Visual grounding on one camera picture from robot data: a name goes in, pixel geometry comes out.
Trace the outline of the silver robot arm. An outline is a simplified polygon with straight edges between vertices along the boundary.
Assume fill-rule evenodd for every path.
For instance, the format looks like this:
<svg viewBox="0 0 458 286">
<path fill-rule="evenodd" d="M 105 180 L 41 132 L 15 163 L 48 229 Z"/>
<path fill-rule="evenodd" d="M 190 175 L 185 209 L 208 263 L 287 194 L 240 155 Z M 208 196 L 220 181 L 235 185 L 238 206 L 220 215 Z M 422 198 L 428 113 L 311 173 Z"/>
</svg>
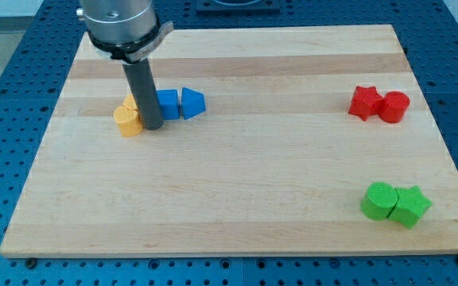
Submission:
<svg viewBox="0 0 458 286">
<path fill-rule="evenodd" d="M 77 16 L 98 50 L 126 64 L 146 59 L 174 30 L 159 20 L 153 0 L 80 0 Z"/>
</svg>

